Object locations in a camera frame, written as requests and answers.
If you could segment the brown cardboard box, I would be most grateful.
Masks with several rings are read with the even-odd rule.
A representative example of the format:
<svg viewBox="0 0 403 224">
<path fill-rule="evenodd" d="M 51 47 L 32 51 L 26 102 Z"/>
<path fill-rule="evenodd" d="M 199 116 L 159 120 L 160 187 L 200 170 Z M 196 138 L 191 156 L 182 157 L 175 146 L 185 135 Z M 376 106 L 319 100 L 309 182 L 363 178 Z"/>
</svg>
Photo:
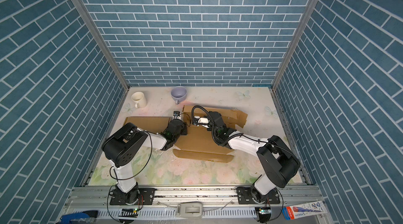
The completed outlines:
<svg viewBox="0 0 403 224">
<path fill-rule="evenodd" d="M 140 129 L 152 133 L 162 133 L 170 120 L 170 117 L 127 117 L 124 124 L 132 123 Z"/>
</svg>

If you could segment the brown cardboard sheet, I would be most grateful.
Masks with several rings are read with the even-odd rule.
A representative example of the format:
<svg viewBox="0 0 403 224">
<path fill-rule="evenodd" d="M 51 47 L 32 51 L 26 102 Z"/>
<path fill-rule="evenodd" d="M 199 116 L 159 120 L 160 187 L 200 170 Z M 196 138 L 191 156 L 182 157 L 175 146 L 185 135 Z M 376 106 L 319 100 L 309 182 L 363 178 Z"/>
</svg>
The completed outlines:
<svg viewBox="0 0 403 224">
<path fill-rule="evenodd" d="M 222 116 L 227 128 L 242 129 L 248 115 L 233 108 L 209 108 L 206 110 L 214 117 Z M 187 128 L 187 135 L 181 136 L 175 143 L 174 155 L 180 159 L 229 163 L 234 157 L 234 150 L 214 142 L 212 132 L 204 126 L 192 124 Z"/>
</svg>

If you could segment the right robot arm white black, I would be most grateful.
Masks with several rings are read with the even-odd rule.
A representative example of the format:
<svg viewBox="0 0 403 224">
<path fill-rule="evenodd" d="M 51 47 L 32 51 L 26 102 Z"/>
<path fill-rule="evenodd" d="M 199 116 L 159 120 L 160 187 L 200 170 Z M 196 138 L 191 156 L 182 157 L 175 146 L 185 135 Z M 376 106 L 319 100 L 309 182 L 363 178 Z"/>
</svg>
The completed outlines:
<svg viewBox="0 0 403 224">
<path fill-rule="evenodd" d="M 205 127 L 212 132 L 213 141 L 219 146 L 243 151 L 258 158 L 264 173 L 251 186 L 251 195 L 257 203 L 267 200 L 275 188 L 285 188 L 297 174 L 301 163 L 283 140 L 273 135 L 258 138 L 227 127 L 220 113 L 210 111 Z"/>
</svg>

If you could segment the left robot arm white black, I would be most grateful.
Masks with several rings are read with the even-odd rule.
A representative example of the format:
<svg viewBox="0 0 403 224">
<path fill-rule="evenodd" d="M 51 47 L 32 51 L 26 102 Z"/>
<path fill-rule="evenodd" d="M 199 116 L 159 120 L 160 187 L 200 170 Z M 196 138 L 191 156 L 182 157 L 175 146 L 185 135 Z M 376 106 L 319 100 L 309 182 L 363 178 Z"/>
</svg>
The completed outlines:
<svg viewBox="0 0 403 224">
<path fill-rule="evenodd" d="M 187 135 L 187 124 L 172 119 L 161 133 L 148 132 L 129 122 L 106 139 L 102 150 L 114 169 L 118 189 L 127 194 L 137 185 L 131 162 L 142 146 L 166 151 L 183 135 Z"/>
</svg>

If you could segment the lavender speckled ceramic cup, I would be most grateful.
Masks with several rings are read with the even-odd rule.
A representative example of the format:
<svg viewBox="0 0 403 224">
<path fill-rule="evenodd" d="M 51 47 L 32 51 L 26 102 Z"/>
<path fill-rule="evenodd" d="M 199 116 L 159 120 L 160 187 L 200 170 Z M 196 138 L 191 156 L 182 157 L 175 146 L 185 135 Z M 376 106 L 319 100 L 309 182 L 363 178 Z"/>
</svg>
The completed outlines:
<svg viewBox="0 0 403 224">
<path fill-rule="evenodd" d="M 171 90 L 171 97 L 175 104 L 180 104 L 187 97 L 187 89 L 182 86 L 177 86 Z"/>
</svg>

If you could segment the white ceramic mug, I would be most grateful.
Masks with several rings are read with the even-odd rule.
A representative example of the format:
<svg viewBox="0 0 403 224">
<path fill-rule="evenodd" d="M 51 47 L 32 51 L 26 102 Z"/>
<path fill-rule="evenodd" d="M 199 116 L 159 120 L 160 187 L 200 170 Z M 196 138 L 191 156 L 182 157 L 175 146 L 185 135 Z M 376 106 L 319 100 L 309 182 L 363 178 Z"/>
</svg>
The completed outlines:
<svg viewBox="0 0 403 224">
<path fill-rule="evenodd" d="M 143 92 L 137 91 L 131 96 L 131 100 L 134 102 L 136 109 L 143 109 L 147 106 L 147 99 Z"/>
</svg>

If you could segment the small green circuit board right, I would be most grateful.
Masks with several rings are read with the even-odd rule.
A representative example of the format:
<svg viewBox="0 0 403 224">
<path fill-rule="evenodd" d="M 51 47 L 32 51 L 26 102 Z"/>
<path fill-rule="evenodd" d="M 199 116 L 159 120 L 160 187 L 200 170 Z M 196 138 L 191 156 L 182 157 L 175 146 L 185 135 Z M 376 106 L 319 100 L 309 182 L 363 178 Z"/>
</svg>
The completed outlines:
<svg viewBox="0 0 403 224">
<path fill-rule="evenodd" d="M 260 215 L 271 215 L 272 210 L 269 207 L 260 207 L 260 208 L 258 208 L 258 214 L 260 214 Z"/>
</svg>

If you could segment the white red blue carton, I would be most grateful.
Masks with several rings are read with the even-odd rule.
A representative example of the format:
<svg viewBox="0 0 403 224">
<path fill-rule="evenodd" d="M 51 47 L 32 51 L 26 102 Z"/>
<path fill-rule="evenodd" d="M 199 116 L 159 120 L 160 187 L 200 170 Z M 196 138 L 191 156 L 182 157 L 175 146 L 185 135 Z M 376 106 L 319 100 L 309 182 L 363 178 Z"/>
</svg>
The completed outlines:
<svg viewBox="0 0 403 224">
<path fill-rule="evenodd" d="M 295 220 L 325 213 L 327 213 L 327 210 L 322 201 L 287 206 L 282 209 L 282 214 L 286 220 Z"/>
</svg>

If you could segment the blue tool at bottom left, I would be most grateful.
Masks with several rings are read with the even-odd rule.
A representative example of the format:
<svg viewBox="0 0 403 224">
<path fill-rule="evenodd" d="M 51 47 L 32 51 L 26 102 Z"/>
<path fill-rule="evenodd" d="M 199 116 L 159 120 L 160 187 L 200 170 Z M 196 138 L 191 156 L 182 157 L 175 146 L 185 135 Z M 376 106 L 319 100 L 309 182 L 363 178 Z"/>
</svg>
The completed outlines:
<svg viewBox="0 0 403 224">
<path fill-rule="evenodd" d="M 76 212 L 61 216 L 58 224 L 90 224 L 95 221 L 98 215 L 97 210 Z"/>
</svg>

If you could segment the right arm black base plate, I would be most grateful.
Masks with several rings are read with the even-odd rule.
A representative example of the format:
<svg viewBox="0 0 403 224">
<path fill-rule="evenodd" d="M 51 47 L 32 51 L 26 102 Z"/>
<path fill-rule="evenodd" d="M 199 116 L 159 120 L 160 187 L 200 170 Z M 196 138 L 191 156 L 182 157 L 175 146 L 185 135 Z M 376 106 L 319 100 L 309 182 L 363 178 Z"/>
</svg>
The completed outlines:
<svg viewBox="0 0 403 224">
<path fill-rule="evenodd" d="M 253 186 L 239 186 L 235 190 L 238 198 L 238 204 L 279 204 L 279 193 L 276 189 L 272 189 L 267 194 L 261 194 Z"/>
</svg>

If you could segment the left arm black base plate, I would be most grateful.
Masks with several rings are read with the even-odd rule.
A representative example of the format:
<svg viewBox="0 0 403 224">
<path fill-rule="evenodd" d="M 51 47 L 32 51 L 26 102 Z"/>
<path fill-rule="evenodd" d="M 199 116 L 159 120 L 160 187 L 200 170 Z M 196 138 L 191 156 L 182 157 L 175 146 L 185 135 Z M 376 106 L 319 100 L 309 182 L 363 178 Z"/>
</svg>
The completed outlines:
<svg viewBox="0 0 403 224">
<path fill-rule="evenodd" d="M 128 193 L 124 193 L 114 186 L 114 189 L 109 193 L 109 204 L 112 206 L 152 205 L 155 191 L 155 188 L 134 188 Z"/>
</svg>

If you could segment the aluminium mounting rail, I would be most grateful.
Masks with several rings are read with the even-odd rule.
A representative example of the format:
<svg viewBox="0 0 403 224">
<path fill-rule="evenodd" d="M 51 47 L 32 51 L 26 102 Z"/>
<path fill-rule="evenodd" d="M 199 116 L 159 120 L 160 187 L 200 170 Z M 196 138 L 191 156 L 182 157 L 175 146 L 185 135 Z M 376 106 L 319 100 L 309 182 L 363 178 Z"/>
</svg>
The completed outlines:
<svg viewBox="0 0 403 224">
<path fill-rule="evenodd" d="M 178 203 L 201 202 L 208 207 L 221 207 L 229 203 L 230 207 L 239 205 L 258 206 L 265 204 L 252 199 L 251 194 L 238 190 L 237 185 L 224 186 L 141 186 L 143 200 L 132 206 L 165 207 Z M 105 209 L 109 206 L 108 186 L 75 187 L 71 192 L 64 212 L 79 208 Z M 268 206 L 290 206 L 308 202 L 322 201 L 323 196 L 318 186 L 295 184 L 279 188 L 269 193 Z"/>
</svg>

